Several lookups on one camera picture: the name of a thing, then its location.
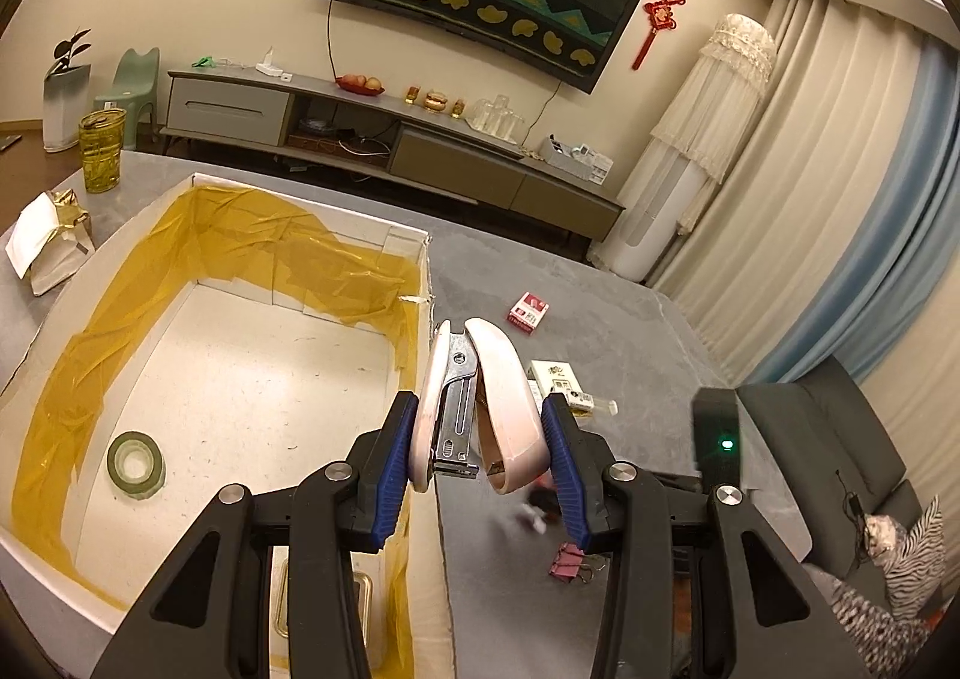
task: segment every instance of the red and white box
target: red and white box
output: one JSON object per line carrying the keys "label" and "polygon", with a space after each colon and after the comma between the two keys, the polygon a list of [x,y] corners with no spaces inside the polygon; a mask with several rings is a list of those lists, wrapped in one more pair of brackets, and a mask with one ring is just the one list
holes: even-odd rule
{"label": "red and white box", "polygon": [[536,325],[541,322],[549,308],[550,306],[539,297],[526,292],[507,314],[507,321],[530,334],[536,329]]}

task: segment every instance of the red tassel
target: red tassel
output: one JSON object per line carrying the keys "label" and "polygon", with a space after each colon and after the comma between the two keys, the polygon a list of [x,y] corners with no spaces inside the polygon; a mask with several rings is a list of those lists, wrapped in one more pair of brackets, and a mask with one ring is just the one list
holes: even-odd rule
{"label": "red tassel", "polygon": [[643,63],[643,59],[645,59],[647,57],[647,53],[650,52],[650,46],[654,44],[654,37],[656,37],[656,28],[651,28],[650,35],[647,37],[647,41],[643,43],[640,53],[637,54],[637,60],[635,60],[634,66],[632,67],[634,71],[637,71],[640,68],[640,64]]}

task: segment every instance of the potted plant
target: potted plant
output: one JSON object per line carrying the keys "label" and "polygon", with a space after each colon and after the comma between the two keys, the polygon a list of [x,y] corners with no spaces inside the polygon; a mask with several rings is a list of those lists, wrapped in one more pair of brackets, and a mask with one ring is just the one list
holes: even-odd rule
{"label": "potted plant", "polygon": [[89,43],[77,44],[89,30],[78,31],[56,45],[56,61],[43,78],[43,149],[48,153],[80,142],[80,118],[88,111],[90,65],[73,66],[72,62],[90,47]]}

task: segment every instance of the metal bolt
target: metal bolt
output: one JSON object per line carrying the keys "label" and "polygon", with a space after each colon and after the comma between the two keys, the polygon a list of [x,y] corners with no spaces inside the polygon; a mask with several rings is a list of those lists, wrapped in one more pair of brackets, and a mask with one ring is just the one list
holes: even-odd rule
{"label": "metal bolt", "polygon": [[346,481],[353,475],[353,468],[346,462],[332,462],[326,466],[323,474],[330,479],[330,481]]}
{"label": "metal bolt", "polygon": [[717,487],[717,500],[725,506],[738,506],[743,501],[743,492],[730,484]]}
{"label": "metal bolt", "polygon": [[637,469],[629,462],[616,462],[610,466],[610,477],[615,481],[633,481],[637,478]]}
{"label": "metal bolt", "polygon": [[239,503],[243,500],[244,495],[244,489],[239,484],[227,484],[226,487],[223,487],[222,490],[217,492],[217,497],[219,497],[220,502],[225,505]]}

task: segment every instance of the tape roll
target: tape roll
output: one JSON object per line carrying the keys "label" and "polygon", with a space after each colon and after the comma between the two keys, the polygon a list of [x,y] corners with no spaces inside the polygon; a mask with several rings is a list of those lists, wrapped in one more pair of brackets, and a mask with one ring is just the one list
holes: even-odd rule
{"label": "tape roll", "polygon": [[166,469],[154,439],[131,431],[118,435],[107,449],[107,474],[124,495],[143,500],[163,486]]}

